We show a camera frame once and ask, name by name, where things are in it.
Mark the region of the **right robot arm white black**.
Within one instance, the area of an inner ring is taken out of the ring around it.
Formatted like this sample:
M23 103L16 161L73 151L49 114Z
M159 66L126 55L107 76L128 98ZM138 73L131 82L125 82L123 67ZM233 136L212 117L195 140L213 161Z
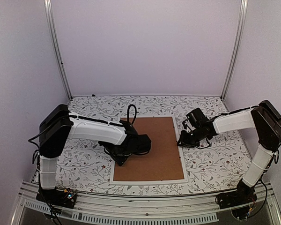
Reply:
M281 115L268 100L258 105L222 113L212 118L204 115L200 108L189 112L183 121L177 146L198 148L200 141L235 130L254 128L258 135L258 148L251 165L239 181L233 201L243 204L262 175L269 169L275 153L281 146Z

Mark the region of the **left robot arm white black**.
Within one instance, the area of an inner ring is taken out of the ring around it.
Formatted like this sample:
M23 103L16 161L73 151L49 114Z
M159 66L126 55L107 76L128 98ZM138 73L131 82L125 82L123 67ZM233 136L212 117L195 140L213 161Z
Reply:
M49 203L57 203L60 193L56 190L57 161L68 139L98 141L118 164L133 154L148 151L150 140L140 135L129 120L110 121L91 118L69 111L58 105L40 124L39 133L28 142L37 147L39 182L42 196Z

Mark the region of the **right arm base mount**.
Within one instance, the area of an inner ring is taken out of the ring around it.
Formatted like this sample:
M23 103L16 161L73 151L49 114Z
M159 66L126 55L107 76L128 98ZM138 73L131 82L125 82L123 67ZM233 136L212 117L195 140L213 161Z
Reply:
M231 214L239 221L252 218L257 215L266 204L268 188L263 181L261 181L261 184L265 188L265 198L258 209L258 198L255 192L255 187L247 187L246 185L240 183L237 185L236 191L219 193L215 197L215 203L219 205L220 209L226 209L245 204L243 207L232 209Z

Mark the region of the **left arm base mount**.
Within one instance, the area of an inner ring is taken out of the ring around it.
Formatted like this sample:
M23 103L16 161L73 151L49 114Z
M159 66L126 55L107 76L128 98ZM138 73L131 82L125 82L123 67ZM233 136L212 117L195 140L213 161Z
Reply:
M77 199L77 192L66 188L64 190L54 189L43 189L41 187L40 175L38 176L38 193L36 199L40 202L44 202L51 210L54 206L60 206L64 208L73 209Z

